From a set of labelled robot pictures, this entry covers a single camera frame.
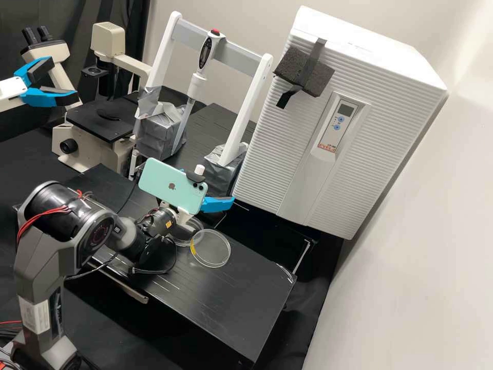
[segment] display screen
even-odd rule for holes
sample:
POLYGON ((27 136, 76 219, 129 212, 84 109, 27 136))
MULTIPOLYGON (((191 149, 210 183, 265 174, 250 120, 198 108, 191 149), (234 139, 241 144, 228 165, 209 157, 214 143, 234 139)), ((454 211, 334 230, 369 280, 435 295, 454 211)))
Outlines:
POLYGON ((341 104, 337 113, 350 117, 353 114, 353 107, 341 104))

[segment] white bottle cap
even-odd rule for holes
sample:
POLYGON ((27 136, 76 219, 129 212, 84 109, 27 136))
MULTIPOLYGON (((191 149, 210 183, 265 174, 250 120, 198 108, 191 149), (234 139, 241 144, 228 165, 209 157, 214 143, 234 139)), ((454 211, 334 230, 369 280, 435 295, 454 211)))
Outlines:
POLYGON ((204 174, 205 167, 201 164, 198 164, 195 166, 195 173, 199 176, 202 176, 204 174))

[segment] white wall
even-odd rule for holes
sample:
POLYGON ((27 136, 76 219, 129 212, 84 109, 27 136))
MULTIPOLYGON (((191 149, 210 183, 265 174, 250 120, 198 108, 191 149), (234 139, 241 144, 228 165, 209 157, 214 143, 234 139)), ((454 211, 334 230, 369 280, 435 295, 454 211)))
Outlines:
MULTIPOLYGON (((462 32, 458 25, 472 27, 464 22, 471 12, 471 2, 459 0, 153 0, 144 62, 154 60, 167 19, 173 10, 178 10, 188 21, 206 29, 216 27, 229 40, 243 47, 259 54, 272 54, 275 67, 301 5, 414 46, 439 69, 447 84, 455 81, 455 71, 440 68, 439 61, 454 49, 454 40, 462 32)), ((202 101, 216 102, 238 112, 250 78, 219 63, 214 64, 208 72, 202 101)), ((196 69, 197 52, 177 45, 164 84, 185 93, 196 69)), ((252 114, 255 121, 270 83, 271 79, 268 79, 252 114)))
POLYGON ((493 4, 472 5, 440 61, 462 78, 334 278, 304 370, 493 367, 493 4))

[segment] microscope focus knob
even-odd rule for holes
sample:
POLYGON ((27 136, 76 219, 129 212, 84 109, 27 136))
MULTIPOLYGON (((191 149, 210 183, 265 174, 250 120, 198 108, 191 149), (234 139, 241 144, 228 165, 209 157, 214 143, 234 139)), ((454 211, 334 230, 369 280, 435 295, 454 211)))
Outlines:
POLYGON ((79 149, 79 145, 74 139, 66 139, 60 142, 60 150, 65 154, 70 154, 79 149))

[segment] black cloth backdrop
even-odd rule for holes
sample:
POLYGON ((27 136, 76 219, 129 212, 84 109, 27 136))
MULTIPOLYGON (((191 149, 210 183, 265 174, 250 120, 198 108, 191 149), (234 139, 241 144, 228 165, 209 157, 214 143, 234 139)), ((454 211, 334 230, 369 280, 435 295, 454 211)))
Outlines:
MULTIPOLYGON (((68 44, 70 57, 63 66, 72 84, 86 95, 96 82, 80 84, 81 69, 95 63, 90 50, 92 25, 110 21, 126 30, 126 53, 142 58, 149 0, 15 0, 0 6, 0 79, 12 77, 24 61, 20 51, 26 46, 21 30, 47 26, 56 39, 68 44)), ((131 79, 129 72, 119 75, 116 96, 124 95, 131 79)), ((44 85, 52 86, 47 78, 44 85)), ((0 113, 0 141, 33 128, 59 123, 64 108, 21 106, 0 113)))

